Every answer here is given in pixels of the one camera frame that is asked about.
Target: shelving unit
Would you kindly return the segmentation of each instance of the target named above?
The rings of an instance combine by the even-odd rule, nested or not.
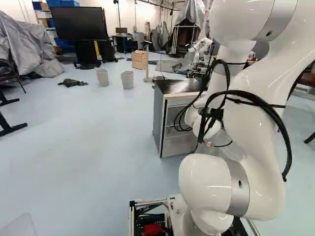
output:
[[[38,0],[32,0],[33,8],[41,7],[40,3],[43,3],[43,2],[38,1]],[[47,4],[49,5],[49,7],[51,6],[50,4],[52,4],[52,6],[63,6],[63,5],[64,6],[71,6],[71,4],[73,4],[73,6],[79,6],[79,3],[77,3],[76,1],[70,1],[70,0],[53,0],[50,2],[47,1]],[[53,16],[51,15],[50,10],[34,9],[34,12],[35,12],[36,20],[39,24],[40,24],[40,19],[47,19],[47,26],[48,27],[45,27],[45,28],[49,34],[49,37],[52,41],[53,46],[58,47],[58,50],[56,50],[56,51],[59,51],[60,48],[63,50],[66,49],[67,51],[69,51],[69,49],[71,49],[72,47],[71,46],[65,46],[65,45],[67,45],[67,41],[66,40],[59,40],[58,36],[57,36],[56,28],[51,27],[51,25],[50,25],[51,21],[49,21],[49,19],[53,19]]]

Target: red object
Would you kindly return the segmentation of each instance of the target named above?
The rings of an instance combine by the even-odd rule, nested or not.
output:
[[[142,236],[151,236],[162,232],[165,232],[165,230],[159,224],[145,225],[144,234]]]

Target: cabinet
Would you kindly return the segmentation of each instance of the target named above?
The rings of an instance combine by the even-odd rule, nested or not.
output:
[[[153,136],[161,158],[194,151],[197,137],[192,131],[176,131],[174,119],[182,108],[196,98],[200,87],[201,84],[195,79],[155,81]],[[188,127],[184,118],[181,125]]]

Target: white wall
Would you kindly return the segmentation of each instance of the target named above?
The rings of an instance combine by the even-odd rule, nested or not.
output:
[[[0,0],[0,10],[14,20],[37,23],[31,0]]]
[[[107,31],[109,35],[115,34],[116,27],[119,27],[117,4],[113,4],[112,0],[77,0],[80,6],[101,6],[105,9],[105,17],[107,24]],[[134,0],[119,0],[121,27],[127,27],[128,32],[132,33],[132,26],[135,25],[134,18]],[[149,21],[151,28],[153,29],[161,21],[168,22],[168,29],[171,26],[170,10],[161,10],[158,6],[153,6],[144,2],[137,2],[136,5],[136,19],[137,30],[144,31],[145,22]],[[173,26],[176,20],[178,12],[174,11]]]

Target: black countertop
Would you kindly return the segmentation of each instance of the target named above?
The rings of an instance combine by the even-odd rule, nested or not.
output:
[[[155,80],[155,86],[158,86],[165,95],[183,92],[199,92],[201,89],[201,82],[195,79]]]

